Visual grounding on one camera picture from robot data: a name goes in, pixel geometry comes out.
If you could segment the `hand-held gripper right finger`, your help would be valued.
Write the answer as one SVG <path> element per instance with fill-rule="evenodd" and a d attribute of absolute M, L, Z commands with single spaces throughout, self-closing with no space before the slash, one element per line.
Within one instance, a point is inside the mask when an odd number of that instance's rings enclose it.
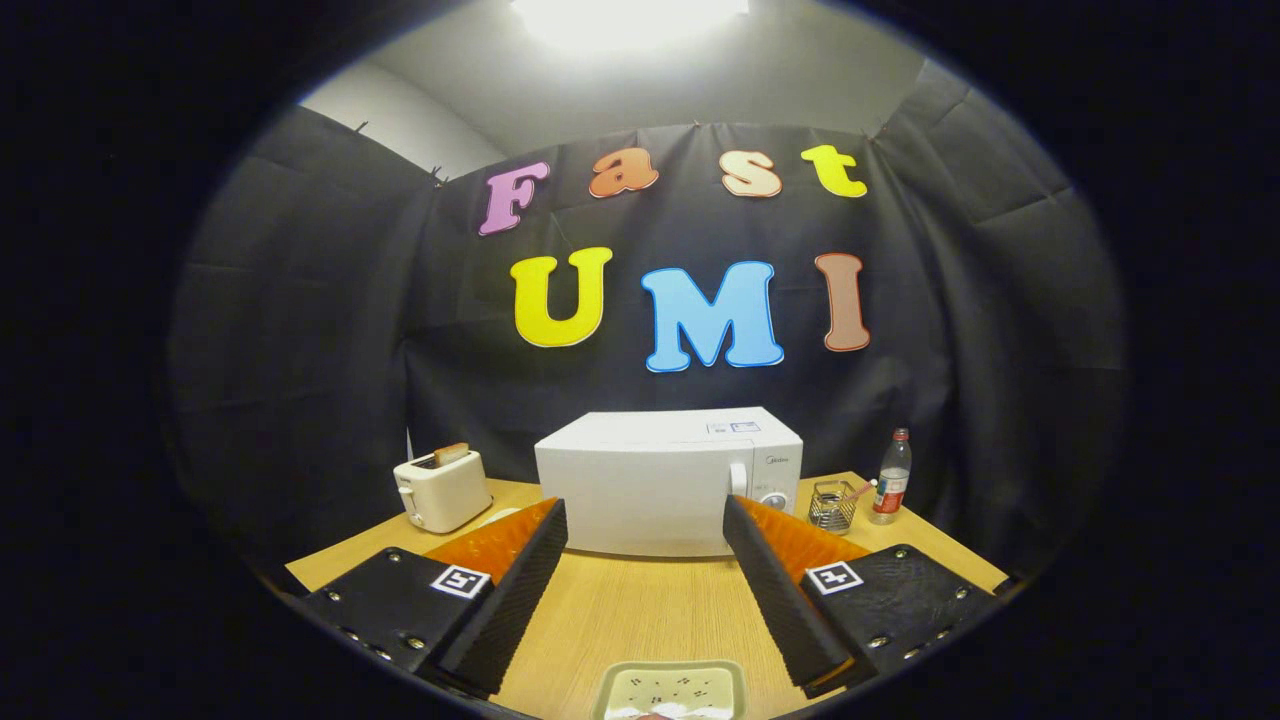
<path fill-rule="evenodd" d="M 869 551 L 742 496 L 724 501 L 723 536 L 809 698 L 914 667 L 1001 607 L 914 546 Z"/>

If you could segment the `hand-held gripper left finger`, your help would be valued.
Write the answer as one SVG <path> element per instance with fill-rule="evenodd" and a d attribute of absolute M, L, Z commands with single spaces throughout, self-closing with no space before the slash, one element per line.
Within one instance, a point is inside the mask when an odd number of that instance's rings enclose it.
<path fill-rule="evenodd" d="M 547 498 L 426 553 L 379 550 L 292 603 L 384 664 L 486 700 L 500 691 L 567 534 L 564 501 Z"/>

